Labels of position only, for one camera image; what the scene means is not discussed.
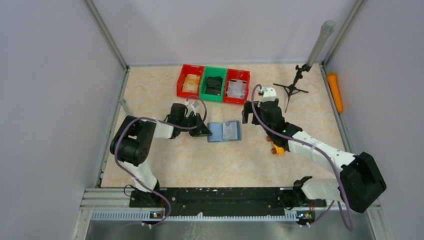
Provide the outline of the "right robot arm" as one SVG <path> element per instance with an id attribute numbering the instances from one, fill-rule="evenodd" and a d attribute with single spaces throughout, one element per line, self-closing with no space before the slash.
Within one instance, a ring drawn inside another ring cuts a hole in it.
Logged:
<path id="1" fill-rule="evenodd" d="M 270 141 L 286 152 L 308 158 L 327 169 L 334 180 L 308 178 L 293 192 L 299 206 L 312 200 L 332 200 L 344 203 L 350 210 L 364 213 L 387 189 L 387 184 L 375 159 L 367 152 L 354 154 L 332 147 L 309 135 L 297 125 L 286 122 L 278 101 L 246 101 L 242 122 L 260 125 Z"/>

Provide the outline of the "white VIP card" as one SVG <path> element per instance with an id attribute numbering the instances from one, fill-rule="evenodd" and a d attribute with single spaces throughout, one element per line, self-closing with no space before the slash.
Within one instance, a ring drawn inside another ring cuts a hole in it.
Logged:
<path id="1" fill-rule="evenodd" d="M 226 141 L 239 141 L 241 139 L 240 122 L 227 121 L 222 124 L 222 138 Z"/>

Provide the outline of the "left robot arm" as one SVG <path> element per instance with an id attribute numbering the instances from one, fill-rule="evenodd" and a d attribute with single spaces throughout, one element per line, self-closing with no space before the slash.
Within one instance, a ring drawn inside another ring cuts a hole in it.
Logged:
<path id="1" fill-rule="evenodd" d="M 175 139 L 181 132 L 188 132 L 191 137 L 212 135 L 196 112 L 196 104 L 172 104 L 164 121 L 128 115 L 112 139 L 110 153 L 134 179 L 135 188 L 142 192 L 141 200 L 149 207 L 156 206 L 161 198 L 155 190 L 159 182 L 147 160 L 153 139 Z"/>

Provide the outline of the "teal card holder wallet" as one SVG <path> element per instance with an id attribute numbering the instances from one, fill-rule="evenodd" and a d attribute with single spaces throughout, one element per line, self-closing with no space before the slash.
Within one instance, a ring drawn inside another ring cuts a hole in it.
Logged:
<path id="1" fill-rule="evenodd" d="M 210 122 L 207 124 L 212 135 L 207 137 L 208 143 L 240 141 L 242 139 L 241 123 L 239 120 L 226 122 Z"/>

